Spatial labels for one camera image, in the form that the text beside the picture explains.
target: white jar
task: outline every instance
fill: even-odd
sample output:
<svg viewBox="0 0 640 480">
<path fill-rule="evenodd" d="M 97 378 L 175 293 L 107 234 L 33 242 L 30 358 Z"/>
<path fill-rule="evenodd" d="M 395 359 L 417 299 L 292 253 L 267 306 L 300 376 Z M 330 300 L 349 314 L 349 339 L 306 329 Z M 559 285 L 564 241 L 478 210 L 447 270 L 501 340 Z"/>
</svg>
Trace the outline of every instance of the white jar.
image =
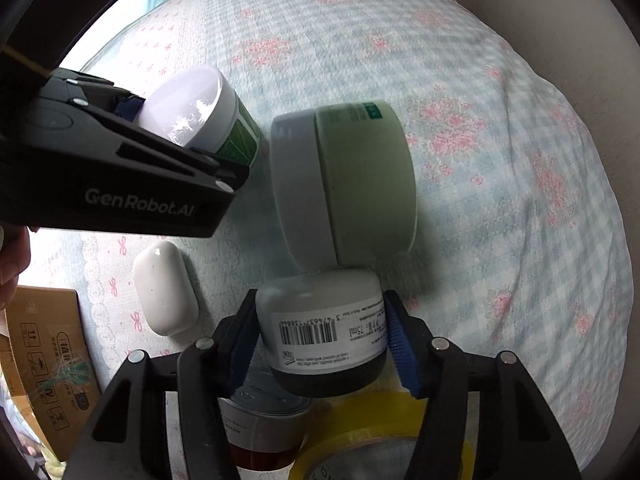
<svg viewBox="0 0 640 480">
<path fill-rule="evenodd" d="M 258 289 L 255 305 L 271 371 L 293 394 L 348 394 L 373 382 L 385 365 L 385 307 L 369 270 L 275 280 Z"/>
<path fill-rule="evenodd" d="M 160 85 L 135 122 L 185 148 L 199 148 L 250 166 L 260 128 L 220 70 L 194 66 Z"/>
</svg>

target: beige fabric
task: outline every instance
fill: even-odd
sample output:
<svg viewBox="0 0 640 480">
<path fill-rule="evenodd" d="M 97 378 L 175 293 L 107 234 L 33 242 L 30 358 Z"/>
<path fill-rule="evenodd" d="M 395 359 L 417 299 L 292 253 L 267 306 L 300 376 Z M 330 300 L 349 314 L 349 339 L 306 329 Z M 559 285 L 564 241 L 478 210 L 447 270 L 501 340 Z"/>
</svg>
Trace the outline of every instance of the beige fabric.
<svg viewBox="0 0 640 480">
<path fill-rule="evenodd" d="M 556 85 L 593 136 L 620 204 L 640 286 L 640 48 L 609 0 L 457 0 Z M 640 422 L 640 294 L 627 331 L 620 394 L 600 452 L 583 472 L 604 478 Z"/>
</svg>

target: white label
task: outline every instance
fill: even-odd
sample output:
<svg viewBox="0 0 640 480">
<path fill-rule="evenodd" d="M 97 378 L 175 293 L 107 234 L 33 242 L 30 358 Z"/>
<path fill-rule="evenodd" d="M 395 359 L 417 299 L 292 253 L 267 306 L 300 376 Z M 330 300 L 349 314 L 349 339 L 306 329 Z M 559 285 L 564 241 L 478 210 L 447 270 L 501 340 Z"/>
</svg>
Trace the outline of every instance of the white label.
<svg viewBox="0 0 640 480">
<path fill-rule="evenodd" d="M 306 312 L 277 312 L 271 314 L 271 322 L 277 354 L 271 356 L 271 366 L 283 372 L 337 372 L 361 365 L 386 349 L 382 300 Z"/>
</svg>

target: cardboard box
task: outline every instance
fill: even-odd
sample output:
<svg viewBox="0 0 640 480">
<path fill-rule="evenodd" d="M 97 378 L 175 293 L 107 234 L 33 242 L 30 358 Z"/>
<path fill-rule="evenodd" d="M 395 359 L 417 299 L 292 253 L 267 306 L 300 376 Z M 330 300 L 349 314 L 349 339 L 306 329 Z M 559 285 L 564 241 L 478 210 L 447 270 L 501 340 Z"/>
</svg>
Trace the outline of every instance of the cardboard box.
<svg viewBox="0 0 640 480">
<path fill-rule="evenodd" d="M 60 461 L 100 398 L 74 290 L 19 286 L 6 308 L 0 367 L 14 403 Z"/>
</svg>

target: jar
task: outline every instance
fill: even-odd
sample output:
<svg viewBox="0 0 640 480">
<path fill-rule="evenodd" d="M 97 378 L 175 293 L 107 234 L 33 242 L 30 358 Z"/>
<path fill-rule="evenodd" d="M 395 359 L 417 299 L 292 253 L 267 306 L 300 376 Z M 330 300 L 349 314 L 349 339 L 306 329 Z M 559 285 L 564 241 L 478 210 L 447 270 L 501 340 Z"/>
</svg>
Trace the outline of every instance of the jar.
<svg viewBox="0 0 640 480">
<path fill-rule="evenodd" d="M 135 122 L 174 144 L 246 166 L 254 163 L 260 143 L 260 128 L 214 66 L 169 78 L 145 100 Z"/>
<path fill-rule="evenodd" d="M 382 290 L 370 270 L 274 280 L 255 295 L 271 371 L 303 397 L 336 397 L 373 382 L 386 361 Z"/>
<path fill-rule="evenodd" d="M 278 218 L 302 270 L 367 266 L 411 248 L 414 166 L 388 103 L 280 115 L 270 160 Z"/>
<path fill-rule="evenodd" d="M 254 471 L 291 464 L 305 437 L 311 400 L 283 390 L 264 368 L 250 367 L 230 399 L 219 399 L 234 463 Z"/>
</svg>

